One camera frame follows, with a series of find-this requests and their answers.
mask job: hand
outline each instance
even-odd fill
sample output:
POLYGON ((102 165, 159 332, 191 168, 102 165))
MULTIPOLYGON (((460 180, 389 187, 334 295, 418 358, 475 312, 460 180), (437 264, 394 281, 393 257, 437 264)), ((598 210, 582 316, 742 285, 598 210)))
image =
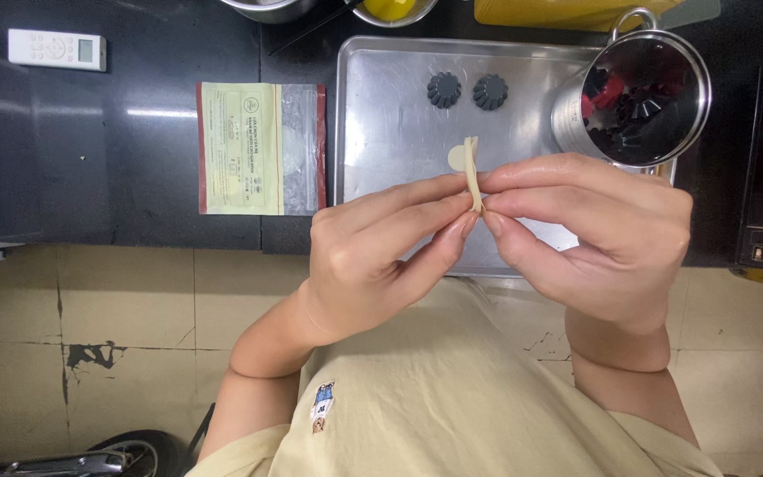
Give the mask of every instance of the hand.
POLYGON ((425 296, 461 258, 478 215, 460 175, 395 186, 324 209, 311 226, 310 277, 298 290, 313 345, 372 329, 425 296), (421 239, 408 261, 398 258, 421 239))
POLYGON ((480 186, 493 194, 484 220, 499 255, 538 292, 624 331, 663 328, 690 235, 690 195, 576 154, 506 164, 480 186), (562 224, 580 245, 558 252, 510 217, 562 224))

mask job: yellow cutting board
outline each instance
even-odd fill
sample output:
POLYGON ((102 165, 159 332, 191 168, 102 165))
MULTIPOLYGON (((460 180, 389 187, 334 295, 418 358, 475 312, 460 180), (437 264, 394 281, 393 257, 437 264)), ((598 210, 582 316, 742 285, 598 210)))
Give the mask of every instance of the yellow cutting board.
MULTIPOLYGON (((485 25, 608 31, 630 8, 661 12, 683 0, 475 0, 476 21, 485 25)), ((623 31, 640 25, 632 18, 623 31)))

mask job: beige t-shirt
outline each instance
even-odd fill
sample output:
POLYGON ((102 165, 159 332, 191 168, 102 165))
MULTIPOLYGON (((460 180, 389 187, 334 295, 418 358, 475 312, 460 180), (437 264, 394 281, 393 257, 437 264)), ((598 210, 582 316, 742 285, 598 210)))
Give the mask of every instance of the beige t-shirt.
POLYGON ((476 287, 442 280, 377 329, 318 349, 290 425, 187 476, 721 475, 684 439, 604 411, 514 350, 489 312, 476 287))

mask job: fingernail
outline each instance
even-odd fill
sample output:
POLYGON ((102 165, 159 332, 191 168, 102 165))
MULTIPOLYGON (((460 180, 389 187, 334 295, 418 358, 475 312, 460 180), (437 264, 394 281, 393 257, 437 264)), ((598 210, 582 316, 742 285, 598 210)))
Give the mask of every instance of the fingernail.
POLYGON ((499 217, 499 214, 496 212, 484 211, 482 212, 482 218, 485 221, 487 230, 490 230, 490 233, 493 233, 495 239, 502 235, 502 218, 499 217))
POLYGON ((476 226, 476 222, 479 220, 479 215, 474 213, 470 214, 470 218, 467 219, 467 222, 464 223, 464 228, 461 229, 461 239, 466 239, 467 235, 470 235, 470 232, 473 230, 473 227, 476 226))

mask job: shirt print graphic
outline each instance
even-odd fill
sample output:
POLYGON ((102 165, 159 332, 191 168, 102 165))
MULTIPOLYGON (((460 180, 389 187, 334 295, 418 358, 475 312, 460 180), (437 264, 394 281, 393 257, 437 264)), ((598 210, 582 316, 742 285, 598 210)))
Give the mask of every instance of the shirt print graphic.
POLYGON ((333 387, 334 381, 331 381, 317 388, 317 396, 314 397, 314 405, 311 407, 311 431, 314 434, 325 429, 325 416, 334 403, 333 387))

